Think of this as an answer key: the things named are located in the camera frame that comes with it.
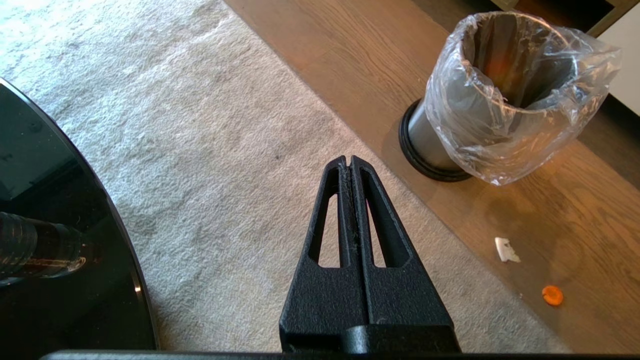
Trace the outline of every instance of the trash bin liner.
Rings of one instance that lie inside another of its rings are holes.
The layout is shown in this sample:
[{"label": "trash bin liner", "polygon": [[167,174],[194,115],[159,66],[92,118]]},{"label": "trash bin liner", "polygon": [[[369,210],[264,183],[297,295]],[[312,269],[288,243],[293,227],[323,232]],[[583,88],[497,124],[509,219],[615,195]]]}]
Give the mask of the trash bin liner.
[{"label": "trash bin liner", "polygon": [[621,50],[518,12],[463,19],[423,106],[447,154],[495,185],[531,173],[573,140],[621,67]]}]

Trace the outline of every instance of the glass table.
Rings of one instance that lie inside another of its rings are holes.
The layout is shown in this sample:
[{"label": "glass table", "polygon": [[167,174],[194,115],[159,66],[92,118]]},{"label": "glass table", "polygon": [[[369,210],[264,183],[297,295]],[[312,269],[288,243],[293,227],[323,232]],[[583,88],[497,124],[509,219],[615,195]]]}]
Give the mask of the glass table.
[{"label": "glass table", "polygon": [[0,79],[0,348],[158,347],[124,225],[57,125]]}]

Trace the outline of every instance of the clamp jaw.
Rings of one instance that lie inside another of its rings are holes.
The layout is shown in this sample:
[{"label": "clamp jaw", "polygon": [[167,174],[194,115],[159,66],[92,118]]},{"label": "clamp jaw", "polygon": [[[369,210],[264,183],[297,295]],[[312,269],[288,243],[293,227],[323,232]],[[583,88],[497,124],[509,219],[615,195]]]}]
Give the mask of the clamp jaw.
[{"label": "clamp jaw", "polygon": [[[340,268],[318,265],[337,194]],[[386,268],[373,261],[367,205]],[[376,171],[353,156],[324,169],[300,262],[280,317],[284,352],[460,352],[453,322]]]}]

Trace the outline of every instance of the carpet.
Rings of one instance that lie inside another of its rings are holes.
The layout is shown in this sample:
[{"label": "carpet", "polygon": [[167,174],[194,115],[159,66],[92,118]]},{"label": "carpet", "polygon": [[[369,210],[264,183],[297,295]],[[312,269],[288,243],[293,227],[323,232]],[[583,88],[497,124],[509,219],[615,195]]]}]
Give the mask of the carpet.
[{"label": "carpet", "polygon": [[[101,178],[165,349],[280,350],[323,167],[356,154],[377,169],[464,351],[568,351],[219,0],[3,1],[0,76]],[[323,254],[337,253],[335,221]]]}]

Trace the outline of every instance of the trash can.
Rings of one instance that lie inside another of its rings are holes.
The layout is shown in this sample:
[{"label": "trash can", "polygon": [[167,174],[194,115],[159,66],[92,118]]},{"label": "trash can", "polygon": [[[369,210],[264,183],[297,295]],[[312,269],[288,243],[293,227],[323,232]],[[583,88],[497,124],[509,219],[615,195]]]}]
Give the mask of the trash can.
[{"label": "trash can", "polygon": [[578,30],[518,12],[470,15],[404,114],[401,148],[436,180],[511,183],[578,136],[620,67],[620,49]]}]

